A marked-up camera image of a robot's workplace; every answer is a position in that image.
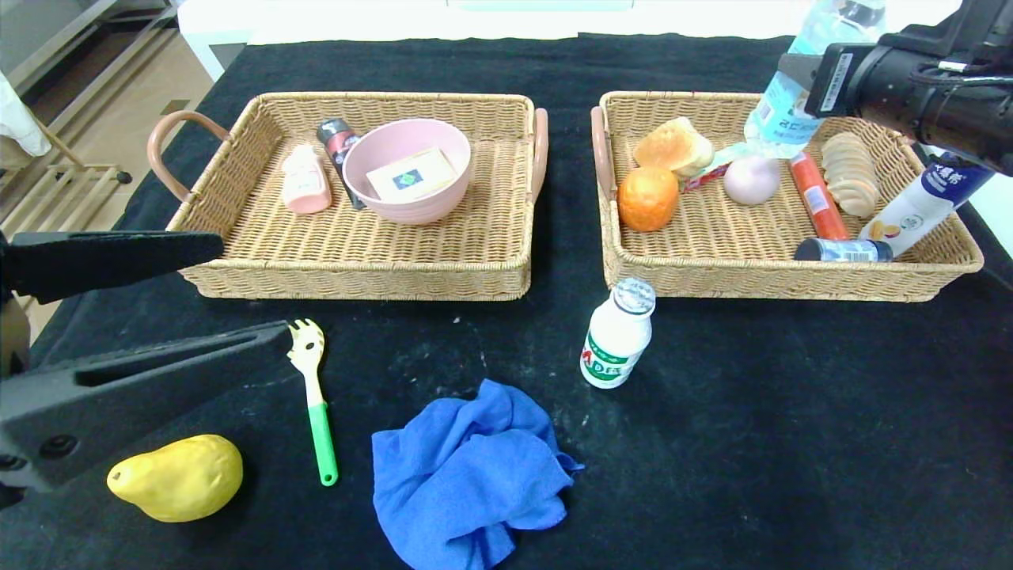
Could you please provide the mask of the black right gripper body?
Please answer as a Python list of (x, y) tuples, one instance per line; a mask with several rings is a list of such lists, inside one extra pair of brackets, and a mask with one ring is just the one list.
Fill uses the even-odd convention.
[(882, 44), (831, 44), (808, 89), (806, 111), (819, 118), (900, 118), (918, 90), (912, 73), (929, 63), (929, 55)]

